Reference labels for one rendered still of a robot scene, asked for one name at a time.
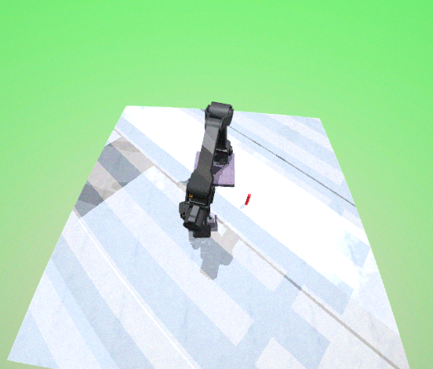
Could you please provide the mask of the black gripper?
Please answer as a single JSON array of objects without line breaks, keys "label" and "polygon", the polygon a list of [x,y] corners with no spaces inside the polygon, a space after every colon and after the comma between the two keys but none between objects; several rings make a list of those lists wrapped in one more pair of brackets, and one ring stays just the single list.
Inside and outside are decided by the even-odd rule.
[{"label": "black gripper", "polygon": [[206,216],[204,219],[204,225],[202,225],[202,229],[200,232],[193,232],[193,236],[195,238],[208,238],[211,236],[211,225],[207,224],[207,217],[210,217],[210,207],[206,209]]}]

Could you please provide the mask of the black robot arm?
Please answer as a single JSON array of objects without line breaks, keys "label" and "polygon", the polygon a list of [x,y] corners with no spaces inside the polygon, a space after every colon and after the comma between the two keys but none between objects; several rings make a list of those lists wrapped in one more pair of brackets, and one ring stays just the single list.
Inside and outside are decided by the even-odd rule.
[{"label": "black robot arm", "polygon": [[[206,209],[213,204],[216,191],[213,183],[213,161],[215,157],[217,165],[229,164],[228,156],[233,154],[233,145],[227,138],[227,127],[231,125],[233,115],[231,104],[212,101],[205,109],[205,133],[198,165],[187,181],[185,200],[179,203],[180,218],[187,230],[200,232]],[[189,194],[192,197],[189,197]]]}]

